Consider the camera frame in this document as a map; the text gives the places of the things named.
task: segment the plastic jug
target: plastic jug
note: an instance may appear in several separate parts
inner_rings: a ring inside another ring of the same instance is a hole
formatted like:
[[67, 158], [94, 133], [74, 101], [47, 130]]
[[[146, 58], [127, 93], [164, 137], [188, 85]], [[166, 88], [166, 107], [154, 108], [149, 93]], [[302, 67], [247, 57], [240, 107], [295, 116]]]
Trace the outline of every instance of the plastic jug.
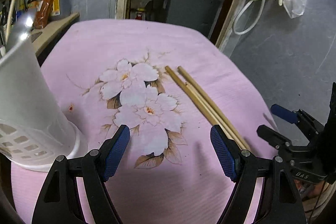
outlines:
[[44, 172], [58, 155], [87, 153], [84, 135], [49, 90], [30, 39], [0, 60], [0, 86], [0, 153], [22, 168]]
[[50, 20], [59, 20], [71, 14], [70, 0], [54, 0], [50, 12]]

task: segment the stain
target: stain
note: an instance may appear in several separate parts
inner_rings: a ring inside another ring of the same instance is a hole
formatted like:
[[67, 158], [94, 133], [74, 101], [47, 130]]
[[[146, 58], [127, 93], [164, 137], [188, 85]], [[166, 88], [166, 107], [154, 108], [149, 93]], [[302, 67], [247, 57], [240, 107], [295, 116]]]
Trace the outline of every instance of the stain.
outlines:
[[73, 105], [73, 103], [71, 103], [70, 106], [69, 106], [69, 112], [72, 112], [73, 109], [74, 109], [74, 105]]

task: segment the orange package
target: orange package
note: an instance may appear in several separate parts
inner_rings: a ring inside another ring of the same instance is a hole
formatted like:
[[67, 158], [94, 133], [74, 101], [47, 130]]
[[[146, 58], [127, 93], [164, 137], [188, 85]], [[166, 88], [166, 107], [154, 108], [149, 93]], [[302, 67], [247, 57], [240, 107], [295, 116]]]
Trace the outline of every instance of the orange package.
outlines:
[[51, 6], [54, 0], [41, 0], [34, 20], [35, 29], [43, 29], [48, 24]]

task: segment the white cable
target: white cable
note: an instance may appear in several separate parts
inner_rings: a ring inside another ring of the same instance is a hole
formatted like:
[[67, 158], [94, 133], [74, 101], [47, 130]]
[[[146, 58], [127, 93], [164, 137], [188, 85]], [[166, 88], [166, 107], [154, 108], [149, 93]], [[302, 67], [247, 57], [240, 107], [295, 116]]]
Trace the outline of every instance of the white cable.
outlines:
[[9, 13], [7, 18], [7, 26], [6, 26], [6, 34], [5, 34], [5, 44], [7, 44], [9, 33], [11, 32], [11, 25], [12, 25], [12, 16], [14, 11], [14, 5], [16, 0], [12, 0], [9, 7]]
[[266, 1], [266, 0], [262, 0], [262, 1], [261, 1], [261, 6], [260, 6], [260, 9], [259, 9], [258, 16], [257, 16], [257, 18], [255, 19], [255, 21], [253, 22], [253, 24], [252, 24], [250, 27], [248, 27], [246, 30], [244, 30], [244, 31], [242, 31], [242, 32], [237, 32], [237, 31], [236, 31], [236, 24], [237, 24], [239, 18], [241, 17], [241, 15], [246, 11], [246, 9], [247, 9], [248, 7], [252, 4], [253, 0], [250, 0], [250, 1], [244, 6], [244, 8], [239, 12], [239, 14], [237, 15], [237, 17], [236, 17], [236, 19], [235, 19], [235, 21], [234, 21], [234, 23], [233, 23], [233, 31], [234, 31], [235, 34], [237, 34], [237, 35], [242, 35], [242, 34], [245, 34], [245, 33], [249, 32], [250, 30], [253, 29], [253, 27], [257, 24], [257, 22], [258, 22], [258, 20], [259, 20], [259, 18], [260, 18], [260, 16], [261, 16], [261, 14], [262, 14], [262, 12], [263, 12], [264, 5], [265, 5], [265, 1]]
[[0, 54], [1, 54], [2, 57], [5, 57], [5, 55], [6, 55], [6, 48], [5, 48], [4, 45], [2, 45], [0, 47]]

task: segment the yellow label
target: yellow label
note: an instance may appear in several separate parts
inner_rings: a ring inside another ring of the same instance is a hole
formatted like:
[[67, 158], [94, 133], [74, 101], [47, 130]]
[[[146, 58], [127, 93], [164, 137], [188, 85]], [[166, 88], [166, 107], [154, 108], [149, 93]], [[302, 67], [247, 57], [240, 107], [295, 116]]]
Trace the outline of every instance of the yellow label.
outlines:
[[19, 10], [25, 9], [25, 0], [19, 0]]
[[59, 0], [54, 0], [52, 3], [52, 8], [51, 8], [51, 13], [50, 15], [52, 17], [54, 16], [59, 16], [61, 14], [60, 9], [59, 9]]

